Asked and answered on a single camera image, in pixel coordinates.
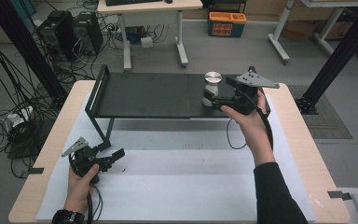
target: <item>person's left hand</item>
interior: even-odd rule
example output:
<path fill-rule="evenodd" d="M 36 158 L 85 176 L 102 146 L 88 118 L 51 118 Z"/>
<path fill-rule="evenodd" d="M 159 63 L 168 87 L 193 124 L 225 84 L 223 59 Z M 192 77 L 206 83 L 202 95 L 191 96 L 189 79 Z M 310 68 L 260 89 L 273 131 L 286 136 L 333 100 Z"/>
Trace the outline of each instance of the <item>person's left hand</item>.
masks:
<path fill-rule="evenodd" d="M 87 195 L 92 192 L 91 179 L 97 175 L 100 166 L 94 164 L 83 177 L 78 176 L 69 167 L 68 194 L 63 209 L 68 211 L 84 213 L 87 210 Z"/>

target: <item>black sleeve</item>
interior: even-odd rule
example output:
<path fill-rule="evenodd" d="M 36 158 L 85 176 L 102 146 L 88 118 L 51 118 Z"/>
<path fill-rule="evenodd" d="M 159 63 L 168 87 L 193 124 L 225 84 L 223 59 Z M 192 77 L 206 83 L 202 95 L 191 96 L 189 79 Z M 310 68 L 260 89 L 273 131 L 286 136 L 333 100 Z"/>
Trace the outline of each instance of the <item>black sleeve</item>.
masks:
<path fill-rule="evenodd" d="M 308 223 L 293 200 L 276 162 L 258 165 L 255 170 L 257 223 Z"/>

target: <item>hand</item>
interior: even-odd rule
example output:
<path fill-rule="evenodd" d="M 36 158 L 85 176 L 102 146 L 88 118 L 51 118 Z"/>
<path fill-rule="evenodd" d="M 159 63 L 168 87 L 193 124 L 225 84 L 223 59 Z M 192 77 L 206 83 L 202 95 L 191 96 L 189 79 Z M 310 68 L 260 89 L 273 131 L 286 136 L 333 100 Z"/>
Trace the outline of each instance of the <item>hand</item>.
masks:
<path fill-rule="evenodd" d="M 266 96 L 261 91 L 258 91 L 257 96 L 257 106 L 266 114 Z M 226 105 L 222 105 L 220 109 L 240 125 L 246 144 L 254 155 L 255 165 L 275 161 L 266 126 L 257 111 L 254 110 L 250 115 L 246 116 Z"/>
<path fill-rule="evenodd" d="M 78 213 L 84 213 L 87 210 L 87 195 L 89 192 L 92 193 L 90 181 L 97 175 L 99 169 L 100 166 L 94 164 L 83 177 L 80 177 L 69 167 L 68 195 L 63 209 Z"/>

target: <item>wristwatch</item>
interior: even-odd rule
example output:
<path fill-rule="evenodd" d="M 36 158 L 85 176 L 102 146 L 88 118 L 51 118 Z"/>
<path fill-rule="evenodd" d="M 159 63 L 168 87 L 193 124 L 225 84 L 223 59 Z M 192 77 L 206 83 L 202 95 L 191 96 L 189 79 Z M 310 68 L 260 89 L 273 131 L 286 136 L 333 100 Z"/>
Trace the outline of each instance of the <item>wristwatch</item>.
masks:
<path fill-rule="evenodd" d="M 51 221 L 52 224 L 82 224 L 84 215 L 78 212 L 71 212 L 65 209 L 58 210 Z"/>

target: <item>desk leg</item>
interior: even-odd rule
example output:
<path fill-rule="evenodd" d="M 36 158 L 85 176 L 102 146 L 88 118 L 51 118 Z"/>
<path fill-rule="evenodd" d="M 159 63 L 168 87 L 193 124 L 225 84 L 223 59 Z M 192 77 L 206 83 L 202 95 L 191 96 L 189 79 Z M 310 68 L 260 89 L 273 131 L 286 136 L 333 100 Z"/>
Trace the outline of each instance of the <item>desk leg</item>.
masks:
<path fill-rule="evenodd" d="M 178 36 L 176 37 L 176 46 L 179 51 L 180 61 L 182 65 L 186 67 L 188 65 L 188 60 L 185 52 L 185 47 L 182 42 L 182 30 L 183 30 L 183 11 L 178 11 Z"/>
<path fill-rule="evenodd" d="M 330 17 L 330 20 L 328 20 L 327 24 L 325 25 L 324 29 L 320 34 L 315 33 L 313 36 L 318 41 L 319 45 L 327 51 L 328 54 L 332 54 L 334 49 L 324 40 L 328 33 L 330 32 L 333 25 L 338 20 L 338 17 L 341 15 L 342 11 L 344 10 L 344 7 L 337 7 L 334 11 L 333 15 Z"/>
<path fill-rule="evenodd" d="M 277 28 L 275 29 L 274 34 L 268 34 L 268 38 L 271 41 L 271 43 L 274 45 L 275 49 L 279 52 L 283 59 L 283 64 L 286 64 L 289 62 L 290 58 L 289 55 L 287 55 L 286 51 L 282 48 L 281 44 L 278 42 L 279 36 L 281 35 L 282 29 L 284 24 L 287 21 L 287 18 L 290 15 L 290 11 L 292 10 L 293 4 L 295 3 L 295 0 L 288 0 L 286 7 L 284 8 L 284 11 L 281 15 L 281 18 L 279 19 L 279 23 Z"/>
<path fill-rule="evenodd" d="M 131 70 L 131 46 L 130 41 L 127 40 L 126 26 L 121 14 L 118 14 L 118 21 L 120 23 L 121 37 L 123 39 L 124 71 L 129 71 Z"/>

